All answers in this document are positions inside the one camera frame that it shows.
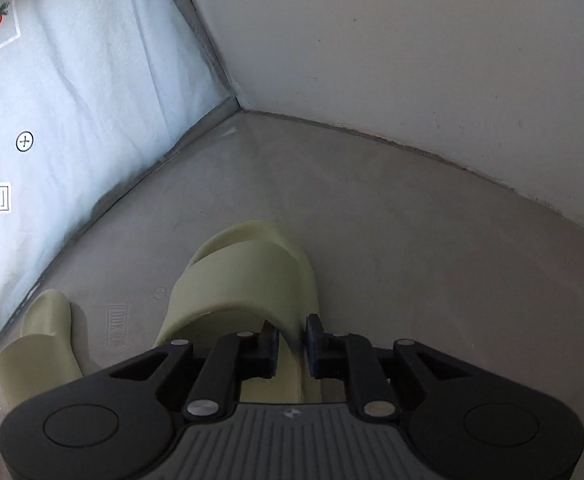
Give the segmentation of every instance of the white wall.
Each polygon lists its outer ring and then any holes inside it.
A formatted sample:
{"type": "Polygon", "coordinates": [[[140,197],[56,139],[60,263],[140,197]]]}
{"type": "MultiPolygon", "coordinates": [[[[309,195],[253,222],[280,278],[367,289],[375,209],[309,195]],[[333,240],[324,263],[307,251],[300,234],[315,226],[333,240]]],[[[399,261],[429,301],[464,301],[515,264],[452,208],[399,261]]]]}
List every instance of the white wall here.
{"type": "Polygon", "coordinates": [[[584,0],[194,0],[243,107],[437,153],[584,225],[584,0]]]}

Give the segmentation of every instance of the silver screw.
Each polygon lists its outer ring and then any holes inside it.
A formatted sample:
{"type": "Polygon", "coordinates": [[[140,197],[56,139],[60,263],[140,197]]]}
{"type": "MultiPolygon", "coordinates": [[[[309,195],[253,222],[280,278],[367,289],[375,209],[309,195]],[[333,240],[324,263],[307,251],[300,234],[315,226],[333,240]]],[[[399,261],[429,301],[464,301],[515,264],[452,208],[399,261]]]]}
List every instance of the silver screw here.
{"type": "Polygon", "coordinates": [[[187,405],[187,411],[195,416],[210,416],[218,412],[219,406],[213,400],[193,400],[187,405]]]}
{"type": "Polygon", "coordinates": [[[363,411],[366,415],[380,417],[392,415],[396,408],[387,400],[372,400],[363,406],[363,411]]]}

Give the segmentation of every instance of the white fabric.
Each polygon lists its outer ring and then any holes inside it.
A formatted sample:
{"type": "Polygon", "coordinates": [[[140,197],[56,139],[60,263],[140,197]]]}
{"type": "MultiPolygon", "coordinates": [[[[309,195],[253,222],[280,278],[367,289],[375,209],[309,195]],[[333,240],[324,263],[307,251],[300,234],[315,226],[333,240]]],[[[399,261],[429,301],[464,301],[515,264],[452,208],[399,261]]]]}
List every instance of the white fabric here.
{"type": "Polygon", "coordinates": [[[96,202],[227,97],[172,0],[6,1],[0,330],[96,202]]]}

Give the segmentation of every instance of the dark object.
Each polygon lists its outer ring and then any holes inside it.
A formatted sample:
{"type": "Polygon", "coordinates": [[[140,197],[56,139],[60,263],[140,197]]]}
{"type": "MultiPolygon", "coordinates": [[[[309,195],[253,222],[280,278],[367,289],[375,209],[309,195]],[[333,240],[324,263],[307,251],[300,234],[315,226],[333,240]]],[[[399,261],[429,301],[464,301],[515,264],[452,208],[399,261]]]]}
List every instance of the dark object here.
{"type": "Polygon", "coordinates": [[[347,404],[242,404],[278,331],[160,348],[29,399],[6,417],[14,480],[566,480],[584,431],[564,404],[411,340],[376,349],[307,319],[315,378],[347,404]]]}

